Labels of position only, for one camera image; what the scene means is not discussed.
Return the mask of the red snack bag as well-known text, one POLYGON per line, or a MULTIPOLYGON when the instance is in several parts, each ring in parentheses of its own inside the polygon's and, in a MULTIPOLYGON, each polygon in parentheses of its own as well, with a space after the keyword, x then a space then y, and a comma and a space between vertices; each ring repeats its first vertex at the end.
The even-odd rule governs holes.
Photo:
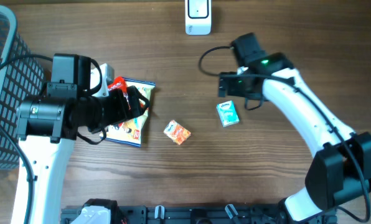
POLYGON ((113 83, 108 85, 108 93, 114 98, 113 102, 119 109, 118 115, 120 116, 120 120, 129 120, 131 118, 131 110, 129 105, 127 84, 124 78, 115 78, 113 83))

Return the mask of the teal tissue pack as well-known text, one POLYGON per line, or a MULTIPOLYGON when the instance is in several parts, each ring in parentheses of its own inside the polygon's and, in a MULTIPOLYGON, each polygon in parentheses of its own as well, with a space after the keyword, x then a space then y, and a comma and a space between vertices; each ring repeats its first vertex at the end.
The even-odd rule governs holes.
POLYGON ((240 120, 232 100, 219 103, 216 109, 224 128, 239 123, 240 120))

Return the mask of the orange tissue pack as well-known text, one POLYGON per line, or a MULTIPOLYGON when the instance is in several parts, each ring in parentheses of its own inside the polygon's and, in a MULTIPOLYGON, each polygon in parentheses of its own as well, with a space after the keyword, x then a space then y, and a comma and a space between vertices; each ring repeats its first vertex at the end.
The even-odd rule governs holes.
POLYGON ((174 120, 171 120, 164 129, 164 134, 177 145, 181 145, 190 136, 191 132, 174 120))

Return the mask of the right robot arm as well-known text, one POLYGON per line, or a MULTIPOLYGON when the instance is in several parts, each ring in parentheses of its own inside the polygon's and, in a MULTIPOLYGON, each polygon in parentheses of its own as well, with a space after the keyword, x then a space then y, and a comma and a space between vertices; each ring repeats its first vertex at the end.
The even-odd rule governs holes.
POLYGON ((370 219, 371 134, 356 133, 339 120, 310 90, 299 70, 278 52, 268 55, 253 33, 228 45, 238 70, 219 75, 218 94, 246 101, 274 104, 304 139, 312 163, 304 187, 281 203, 278 223, 306 223, 325 219, 342 204, 363 197, 365 217, 370 219))

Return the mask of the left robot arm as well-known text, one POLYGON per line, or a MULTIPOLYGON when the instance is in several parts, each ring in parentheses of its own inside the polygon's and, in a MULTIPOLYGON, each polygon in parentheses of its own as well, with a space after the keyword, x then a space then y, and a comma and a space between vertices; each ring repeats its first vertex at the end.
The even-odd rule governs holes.
POLYGON ((78 129, 106 133, 106 127, 144 114, 149 100, 135 86, 97 96, 100 77, 91 85, 90 57, 55 54, 52 76, 38 95, 27 96, 17 109, 20 162, 11 223, 58 223, 63 180, 78 129))

